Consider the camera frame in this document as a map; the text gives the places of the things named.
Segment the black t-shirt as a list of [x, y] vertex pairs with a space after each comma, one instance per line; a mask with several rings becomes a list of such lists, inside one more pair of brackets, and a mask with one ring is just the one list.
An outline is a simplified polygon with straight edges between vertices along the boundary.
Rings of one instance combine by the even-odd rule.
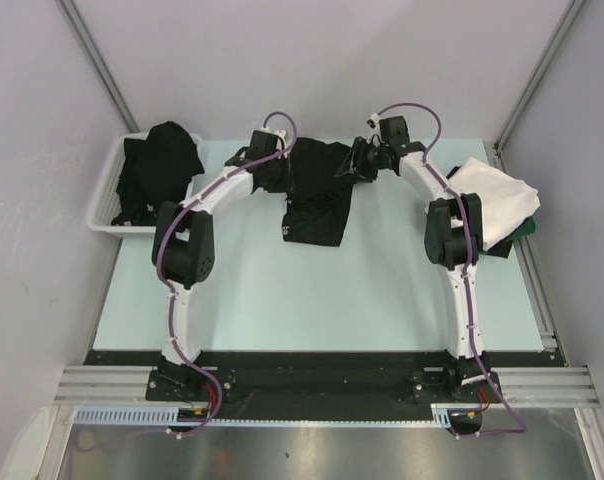
[[290, 183], [282, 236], [286, 242], [338, 247], [348, 223], [358, 180], [338, 170], [351, 148], [300, 137], [290, 154]]

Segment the white plastic laundry basket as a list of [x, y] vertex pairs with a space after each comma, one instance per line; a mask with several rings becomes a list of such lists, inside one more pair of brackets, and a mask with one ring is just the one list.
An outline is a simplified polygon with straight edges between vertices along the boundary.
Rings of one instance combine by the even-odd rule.
[[117, 187], [126, 160], [125, 141], [144, 141], [147, 136], [147, 132], [126, 134], [113, 143], [88, 206], [86, 224], [92, 231], [104, 232], [120, 238], [154, 235], [154, 225], [112, 223], [122, 213]]

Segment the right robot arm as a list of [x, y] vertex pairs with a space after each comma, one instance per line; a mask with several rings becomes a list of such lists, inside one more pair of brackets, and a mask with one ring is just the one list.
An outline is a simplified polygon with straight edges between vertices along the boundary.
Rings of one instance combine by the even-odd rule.
[[372, 134], [354, 139], [336, 176], [373, 182], [379, 171], [391, 170], [427, 202], [424, 248], [440, 274], [451, 323], [443, 388], [451, 399], [466, 401], [486, 379], [475, 293], [483, 244], [481, 200], [453, 187], [431, 162], [430, 148], [410, 139], [404, 117], [374, 114], [367, 124]]

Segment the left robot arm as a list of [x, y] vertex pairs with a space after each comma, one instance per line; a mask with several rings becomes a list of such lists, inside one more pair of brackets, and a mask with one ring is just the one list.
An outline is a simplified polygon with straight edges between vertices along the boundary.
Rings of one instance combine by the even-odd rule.
[[192, 296], [214, 267], [215, 217], [265, 187], [273, 177], [268, 168], [285, 159], [295, 141], [285, 130], [262, 126], [206, 186], [179, 203], [167, 202], [160, 208], [152, 263], [168, 293], [167, 340], [158, 373], [181, 399], [196, 397], [203, 382], [212, 380], [195, 364], [201, 348], [189, 347], [188, 336]]

